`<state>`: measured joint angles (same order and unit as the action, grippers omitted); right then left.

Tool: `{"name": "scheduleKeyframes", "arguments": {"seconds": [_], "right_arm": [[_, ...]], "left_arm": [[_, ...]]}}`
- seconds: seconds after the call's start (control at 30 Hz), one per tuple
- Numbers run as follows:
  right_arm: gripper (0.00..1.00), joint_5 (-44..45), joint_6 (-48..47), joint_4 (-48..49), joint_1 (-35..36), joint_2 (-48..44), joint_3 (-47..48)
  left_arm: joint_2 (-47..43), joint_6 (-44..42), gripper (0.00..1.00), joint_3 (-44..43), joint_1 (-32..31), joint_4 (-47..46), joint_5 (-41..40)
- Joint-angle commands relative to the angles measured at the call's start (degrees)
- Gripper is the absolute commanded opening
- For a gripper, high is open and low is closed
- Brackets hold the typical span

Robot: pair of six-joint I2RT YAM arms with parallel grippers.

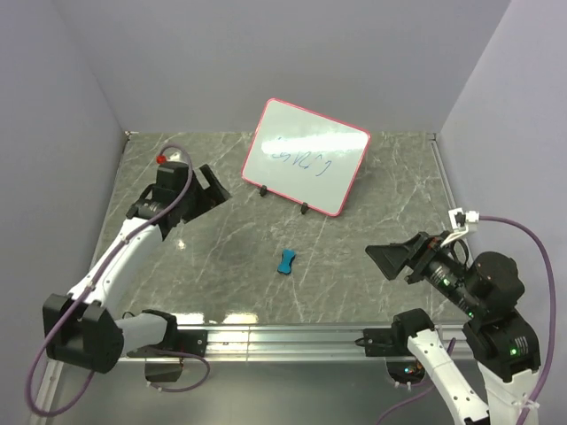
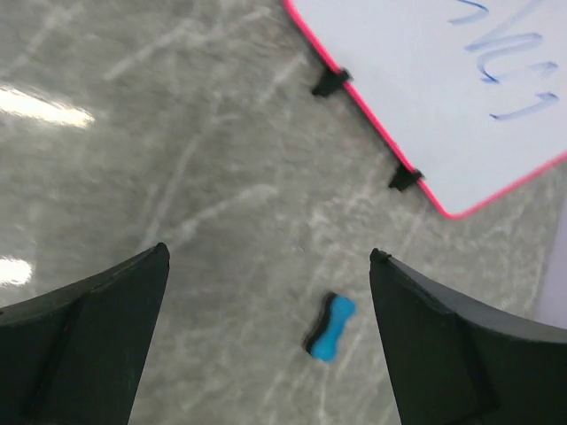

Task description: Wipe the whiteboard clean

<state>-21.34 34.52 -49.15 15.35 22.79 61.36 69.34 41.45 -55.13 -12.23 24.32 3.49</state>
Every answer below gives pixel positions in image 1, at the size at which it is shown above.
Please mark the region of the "pink framed whiteboard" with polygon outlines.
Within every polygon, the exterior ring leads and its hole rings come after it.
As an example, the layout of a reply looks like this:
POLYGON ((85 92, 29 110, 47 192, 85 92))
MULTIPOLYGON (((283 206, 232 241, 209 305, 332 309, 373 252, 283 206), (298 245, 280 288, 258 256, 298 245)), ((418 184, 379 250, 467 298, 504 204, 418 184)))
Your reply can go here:
POLYGON ((241 175, 268 192, 337 217, 370 141, 364 129, 271 98, 260 116, 241 175))

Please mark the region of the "blue whiteboard eraser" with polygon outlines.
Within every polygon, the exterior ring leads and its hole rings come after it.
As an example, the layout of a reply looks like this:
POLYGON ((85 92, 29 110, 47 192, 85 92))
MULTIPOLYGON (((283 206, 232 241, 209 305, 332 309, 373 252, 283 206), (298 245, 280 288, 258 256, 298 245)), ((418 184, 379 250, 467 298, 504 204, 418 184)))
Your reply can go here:
POLYGON ((296 252, 289 249, 284 249, 281 255, 280 263, 277 267, 279 274, 289 275, 292 271, 292 263, 296 258, 296 252))

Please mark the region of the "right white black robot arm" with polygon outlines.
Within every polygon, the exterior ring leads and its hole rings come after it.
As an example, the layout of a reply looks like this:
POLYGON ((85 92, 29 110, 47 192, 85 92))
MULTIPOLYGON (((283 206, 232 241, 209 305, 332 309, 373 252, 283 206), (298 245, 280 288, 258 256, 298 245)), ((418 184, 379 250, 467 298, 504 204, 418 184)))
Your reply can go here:
POLYGON ((469 265, 455 252, 463 244, 447 231, 438 236, 420 232, 404 243, 369 245, 365 252, 386 279, 408 268, 407 283, 428 282, 466 315, 462 332, 483 377, 486 399, 468 384, 421 308, 396 314, 388 336, 364 330, 357 344, 369 357, 413 356, 456 424, 536 424, 533 391, 541 377, 540 345, 516 309, 524 294, 517 264, 487 251, 469 265))

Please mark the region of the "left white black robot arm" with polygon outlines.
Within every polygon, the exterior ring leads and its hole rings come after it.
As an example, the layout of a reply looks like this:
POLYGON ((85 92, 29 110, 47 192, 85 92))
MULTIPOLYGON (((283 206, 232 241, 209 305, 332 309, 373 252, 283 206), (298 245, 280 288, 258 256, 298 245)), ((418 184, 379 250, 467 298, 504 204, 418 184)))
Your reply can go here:
POLYGON ((209 165, 196 173, 182 162, 159 165, 126 214, 119 234, 87 275, 65 295, 50 295, 43 304, 48 358, 105 374, 130 352, 150 347, 159 356, 178 349, 189 352, 176 317, 146 309, 127 319, 114 319, 117 305, 138 269, 178 224, 185 224, 230 197, 209 165))

